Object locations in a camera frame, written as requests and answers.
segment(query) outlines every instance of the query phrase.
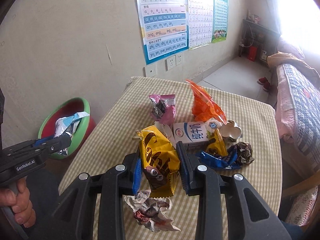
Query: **yellow candy wrapper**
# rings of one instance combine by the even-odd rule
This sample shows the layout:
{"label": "yellow candy wrapper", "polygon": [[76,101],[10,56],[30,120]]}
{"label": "yellow candy wrapper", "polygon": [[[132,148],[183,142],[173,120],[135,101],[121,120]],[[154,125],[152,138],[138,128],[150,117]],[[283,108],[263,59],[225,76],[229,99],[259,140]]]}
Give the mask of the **yellow candy wrapper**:
{"label": "yellow candy wrapper", "polygon": [[207,146],[206,153],[210,155],[219,154],[221,156],[227,156],[226,145],[219,132],[219,129],[215,129],[213,133],[207,131],[209,145]]}
{"label": "yellow candy wrapper", "polygon": [[150,197],[171,197],[177,187],[180,160],[171,142],[154,126],[137,131],[142,170],[150,187]]}

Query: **tile floor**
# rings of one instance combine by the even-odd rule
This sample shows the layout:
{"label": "tile floor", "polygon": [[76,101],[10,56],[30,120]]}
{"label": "tile floor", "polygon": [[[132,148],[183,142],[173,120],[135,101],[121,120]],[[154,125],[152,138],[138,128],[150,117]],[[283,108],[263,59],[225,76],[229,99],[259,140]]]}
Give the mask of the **tile floor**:
{"label": "tile floor", "polygon": [[261,77],[266,77],[270,82],[271,72],[268,67],[246,57],[236,57],[198,84],[266,103],[268,92],[257,83]]}

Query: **red shoe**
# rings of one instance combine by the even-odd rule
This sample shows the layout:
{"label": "red shoe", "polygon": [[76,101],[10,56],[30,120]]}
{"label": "red shoe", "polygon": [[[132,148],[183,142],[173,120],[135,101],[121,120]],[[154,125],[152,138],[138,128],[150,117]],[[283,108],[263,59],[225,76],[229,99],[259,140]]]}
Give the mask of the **red shoe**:
{"label": "red shoe", "polygon": [[263,90],[268,92],[270,89],[270,86],[271,85],[270,85],[269,81],[267,80],[267,82],[263,85]]}
{"label": "red shoe", "polygon": [[258,80],[258,83],[259,83],[260,85],[264,85],[266,82],[268,82],[268,79],[267,79],[266,77],[260,78],[260,79]]}

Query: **human hand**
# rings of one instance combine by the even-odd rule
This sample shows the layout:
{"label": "human hand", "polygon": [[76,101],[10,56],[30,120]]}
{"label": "human hand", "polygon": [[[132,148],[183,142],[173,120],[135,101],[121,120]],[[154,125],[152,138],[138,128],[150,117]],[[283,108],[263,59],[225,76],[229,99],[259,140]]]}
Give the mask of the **human hand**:
{"label": "human hand", "polygon": [[11,206],[15,213],[14,218],[19,225],[25,228],[33,226],[36,222],[36,212],[32,208],[29,199],[30,192],[27,188],[26,179],[19,179],[17,182],[18,195],[15,195],[8,188],[0,188],[0,206]]}

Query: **checkered tablecloth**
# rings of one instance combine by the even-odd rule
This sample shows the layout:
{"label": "checkered tablecloth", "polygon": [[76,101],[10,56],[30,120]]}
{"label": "checkered tablecloth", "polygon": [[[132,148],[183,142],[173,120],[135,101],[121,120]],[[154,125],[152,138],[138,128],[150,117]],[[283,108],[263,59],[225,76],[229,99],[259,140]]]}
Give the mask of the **checkered tablecloth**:
{"label": "checkered tablecloth", "polygon": [[[220,90],[209,88],[206,90],[224,110],[227,119],[236,121],[242,128],[243,141],[252,144],[255,161],[242,168],[241,173],[277,214],[281,198],[282,162],[273,108],[270,105]],[[152,104],[148,96],[155,93],[176,95],[176,122],[193,120],[191,113],[193,93],[189,84],[146,77],[131,78],[122,96],[78,152],[60,183],[60,193],[81,172],[87,172],[90,175],[104,173],[112,166],[121,163],[126,154],[137,150],[138,142],[133,141],[132,137],[137,129],[153,124],[149,114]],[[146,187],[148,183],[143,179],[141,188]],[[223,195],[221,199],[223,235],[224,239],[228,239],[227,212]],[[99,201],[98,197],[93,239],[97,239]],[[132,210],[124,205],[126,239],[194,239],[198,197],[188,197],[179,179],[172,203],[173,208],[168,215],[174,219],[173,224],[179,227],[181,232],[153,233],[144,226],[139,226],[133,218]]]}

